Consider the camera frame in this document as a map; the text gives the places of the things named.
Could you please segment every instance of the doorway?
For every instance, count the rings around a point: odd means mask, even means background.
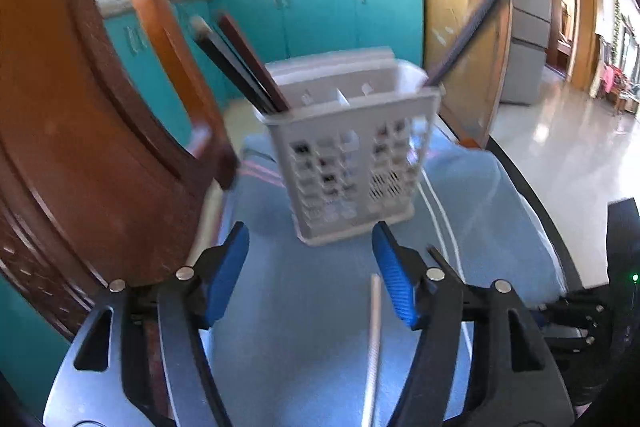
[[[577,0],[551,0],[551,30],[546,64],[565,78],[574,52]]]

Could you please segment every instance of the pink cloth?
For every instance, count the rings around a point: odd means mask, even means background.
[[[604,73],[602,74],[602,79],[604,81],[604,92],[611,92],[615,77],[616,75],[614,74],[613,68],[611,66],[605,66]]]

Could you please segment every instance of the plastic basket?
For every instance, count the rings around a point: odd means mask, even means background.
[[[414,215],[412,196],[444,93],[388,48],[267,64],[292,108],[267,126],[298,237],[311,246]]]

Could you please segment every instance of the chopstick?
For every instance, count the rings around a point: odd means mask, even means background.
[[[468,48],[469,44],[479,35],[479,29],[491,20],[489,14],[497,11],[494,10],[498,6],[500,0],[482,0],[476,11],[469,18],[466,25],[462,28],[460,35],[453,43],[445,57],[436,67],[428,71],[428,79],[422,87],[439,86],[456,65],[463,52]]]
[[[231,80],[244,97],[261,113],[276,111],[269,95],[264,92],[251,71],[236,57],[229,45],[213,31],[202,17],[191,19],[195,42],[220,71]]]
[[[244,60],[247,68],[254,74],[258,83],[269,95],[276,111],[288,111],[290,109],[289,103],[284,98],[278,84],[273,80],[267,68],[264,67],[264,63],[260,60],[247,38],[242,34],[231,15],[222,12],[218,17],[218,26],[236,49],[238,55]]]

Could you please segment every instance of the blue towel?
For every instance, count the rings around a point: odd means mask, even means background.
[[[265,136],[247,138],[242,175],[228,197],[221,237],[244,221],[249,253],[225,317],[213,329],[212,371],[237,427],[359,425],[367,376],[370,233],[307,247]],[[416,192],[415,216],[391,227],[428,264],[435,245],[468,282],[509,280],[530,306],[564,291],[519,194],[493,155],[435,132]],[[383,293],[375,425],[386,425],[418,341]],[[469,372],[471,327],[463,327],[447,417],[459,414]]]

